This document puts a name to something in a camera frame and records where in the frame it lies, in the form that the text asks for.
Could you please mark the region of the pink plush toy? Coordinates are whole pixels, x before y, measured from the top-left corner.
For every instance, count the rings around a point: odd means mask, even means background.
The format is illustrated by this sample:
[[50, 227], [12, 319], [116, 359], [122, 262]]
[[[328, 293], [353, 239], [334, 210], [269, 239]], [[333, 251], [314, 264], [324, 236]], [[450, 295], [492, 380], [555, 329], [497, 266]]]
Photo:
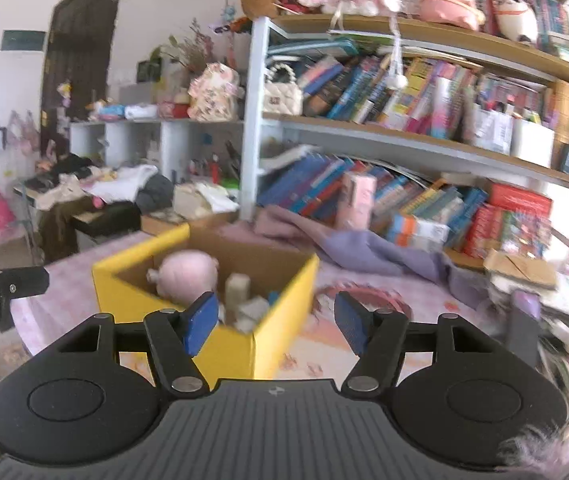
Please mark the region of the pink plush toy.
[[199, 250], [180, 250], [167, 256], [158, 269], [149, 269], [147, 281], [161, 298], [188, 307], [206, 292], [215, 292], [218, 261]]

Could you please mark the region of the white foam block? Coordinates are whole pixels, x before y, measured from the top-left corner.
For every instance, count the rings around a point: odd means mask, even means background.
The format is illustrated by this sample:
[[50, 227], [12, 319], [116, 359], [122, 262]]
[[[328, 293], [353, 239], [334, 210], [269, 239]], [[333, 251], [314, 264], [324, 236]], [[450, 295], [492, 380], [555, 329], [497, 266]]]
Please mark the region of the white foam block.
[[242, 334], [253, 332], [263, 317], [269, 312], [270, 304], [267, 299], [256, 296], [240, 304], [236, 312], [234, 329]]

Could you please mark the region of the pink cartoon tablecloth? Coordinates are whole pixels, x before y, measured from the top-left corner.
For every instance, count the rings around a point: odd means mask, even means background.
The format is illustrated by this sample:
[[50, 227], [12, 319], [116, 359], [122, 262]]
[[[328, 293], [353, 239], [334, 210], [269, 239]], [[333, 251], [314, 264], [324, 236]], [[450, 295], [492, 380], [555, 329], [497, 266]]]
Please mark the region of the pink cartoon tablecloth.
[[119, 323], [140, 322], [168, 307], [147, 280], [151, 269], [182, 250], [205, 252], [221, 280], [249, 276], [257, 297], [276, 296], [248, 333], [218, 324], [194, 358], [210, 385], [219, 379], [332, 377], [342, 382], [383, 315], [402, 322], [434, 323], [444, 314], [476, 321], [492, 300], [486, 278], [457, 268], [445, 255], [383, 243], [379, 256], [392, 264], [406, 256], [426, 271], [404, 266], [397, 275], [358, 271], [356, 257], [373, 243], [349, 234], [354, 255], [323, 263], [316, 254], [266, 243], [243, 243], [208, 229], [180, 226], [149, 237], [90, 266], [81, 256], [54, 264], [47, 291], [12, 301], [11, 314], [31, 354], [37, 354], [91, 315], [106, 312]]

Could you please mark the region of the small beige block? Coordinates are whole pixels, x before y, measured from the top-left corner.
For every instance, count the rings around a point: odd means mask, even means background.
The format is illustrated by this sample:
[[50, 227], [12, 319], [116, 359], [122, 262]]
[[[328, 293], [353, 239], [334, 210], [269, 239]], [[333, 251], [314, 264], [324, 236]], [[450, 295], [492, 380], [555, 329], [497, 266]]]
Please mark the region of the small beige block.
[[225, 282], [225, 321], [234, 324], [242, 304], [251, 299], [251, 278], [242, 273], [230, 274]]

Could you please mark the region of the yellow cardboard box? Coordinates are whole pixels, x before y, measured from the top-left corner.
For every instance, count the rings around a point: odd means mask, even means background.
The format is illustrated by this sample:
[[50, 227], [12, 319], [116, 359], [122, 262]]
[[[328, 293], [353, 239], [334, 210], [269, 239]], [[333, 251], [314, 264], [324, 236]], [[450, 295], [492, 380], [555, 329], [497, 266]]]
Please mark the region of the yellow cardboard box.
[[248, 275], [251, 296], [277, 300], [252, 330], [244, 334], [220, 324], [208, 336], [196, 366], [210, 386], [219, 378], [271, 379], [312, 310], [319, 258], [294, 249], [230, 240], [201, 226], [178, 226], [103, 259], [92, 267], [99, 309], [117, 323], [140, 322], [154, 311], [176, 309], [147, 279], [174, 252], [196, 249], [218, 262], [218, 292], [229, 275]]

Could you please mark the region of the orange blue white box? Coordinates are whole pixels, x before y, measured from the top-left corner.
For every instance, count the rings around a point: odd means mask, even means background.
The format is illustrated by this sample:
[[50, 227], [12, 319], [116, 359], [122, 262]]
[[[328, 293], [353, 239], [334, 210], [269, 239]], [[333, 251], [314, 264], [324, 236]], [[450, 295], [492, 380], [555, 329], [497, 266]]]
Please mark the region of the orange blue white box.
[[449, 238], [449, 227], [440, 222], [396, 214], [385, 238], [397, 246], [439, 252]]

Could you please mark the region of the pink rectangular container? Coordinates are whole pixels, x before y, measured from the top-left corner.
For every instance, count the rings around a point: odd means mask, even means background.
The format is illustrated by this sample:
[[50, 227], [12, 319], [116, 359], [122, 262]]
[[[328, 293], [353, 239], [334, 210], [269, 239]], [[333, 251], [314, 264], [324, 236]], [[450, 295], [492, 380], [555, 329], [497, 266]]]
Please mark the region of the pink rectangular container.
[[369, 174], [350, 171], [342, 179], [335, 229], [364, 231], [370, 227], [377, 179]]

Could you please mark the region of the purple cloth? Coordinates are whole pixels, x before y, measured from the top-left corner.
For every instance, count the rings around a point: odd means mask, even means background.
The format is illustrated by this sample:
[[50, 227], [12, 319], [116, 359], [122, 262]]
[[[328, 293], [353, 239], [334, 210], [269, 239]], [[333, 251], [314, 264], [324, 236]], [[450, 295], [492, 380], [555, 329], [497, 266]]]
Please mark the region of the purple cloth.
[[471, 309], [490, 304], [486, 279], [458, 268], [444, 252], [399, 246], [369, 230], [331, 229], [279, 206], [260, 210], [252, 221], [225, 224], [218, 232], [236, 242], [313, 250], [321, 260], [351, 272], [417, 276], [446, 288]]

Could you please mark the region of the black smartphone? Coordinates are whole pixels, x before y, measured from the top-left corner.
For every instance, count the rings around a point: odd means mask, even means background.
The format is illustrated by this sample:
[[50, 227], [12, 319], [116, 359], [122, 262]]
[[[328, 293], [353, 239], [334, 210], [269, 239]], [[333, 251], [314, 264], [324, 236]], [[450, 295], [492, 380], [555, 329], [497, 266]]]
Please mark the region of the black smartphone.
[[523, 289], [511, 293], [505, 347], [531, 367], [539, 362], [541, 310], [539, 295]]

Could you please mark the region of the red dictionary book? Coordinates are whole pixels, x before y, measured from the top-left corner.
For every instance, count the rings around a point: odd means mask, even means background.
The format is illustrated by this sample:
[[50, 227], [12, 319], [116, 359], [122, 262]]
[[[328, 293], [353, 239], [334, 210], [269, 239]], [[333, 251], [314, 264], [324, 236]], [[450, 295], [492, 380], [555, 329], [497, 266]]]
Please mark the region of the red dictionary book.
[[473, 216], [467, 232], [463, 253], [471, 258], [484, 259], [498, 245], [503, 211], [492, 205], [483, 205]]

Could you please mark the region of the brown paper envelope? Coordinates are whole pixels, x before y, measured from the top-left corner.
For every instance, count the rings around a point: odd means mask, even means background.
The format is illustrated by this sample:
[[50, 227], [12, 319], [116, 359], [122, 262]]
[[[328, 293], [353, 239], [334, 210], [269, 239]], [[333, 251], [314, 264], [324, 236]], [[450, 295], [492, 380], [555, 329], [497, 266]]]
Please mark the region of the brown paper envelope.
[[557, 271], [544, 259], [492, 250], [484, 259], [483, 268], [490, 276], [550, 290], [557, 288]]

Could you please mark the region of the white quilted handbag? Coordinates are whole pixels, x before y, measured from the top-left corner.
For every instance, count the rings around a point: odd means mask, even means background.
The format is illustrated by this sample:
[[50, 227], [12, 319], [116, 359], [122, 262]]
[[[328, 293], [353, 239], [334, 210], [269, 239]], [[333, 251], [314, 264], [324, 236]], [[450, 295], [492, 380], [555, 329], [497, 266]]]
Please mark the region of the white quilted handbag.
[[294, 70], [277, 63], [265, 77], [263, 112], [278, 115], [301, 116], [303, 91], [297, 83]]

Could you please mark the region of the white bookshelf frame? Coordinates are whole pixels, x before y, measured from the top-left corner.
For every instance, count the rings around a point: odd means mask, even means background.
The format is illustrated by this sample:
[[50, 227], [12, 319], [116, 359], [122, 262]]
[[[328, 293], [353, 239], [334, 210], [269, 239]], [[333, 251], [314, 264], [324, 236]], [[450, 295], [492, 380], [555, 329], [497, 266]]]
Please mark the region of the white bookshelf frame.
[[[240, 0], [251, 18], [240, 214], [271, 203], [331, 221], [340, 174], [419, 186], [569, 190], [569, 61], [544, 50], [550, 0]], [[263, 112], [282, 63], [301, 116]]]

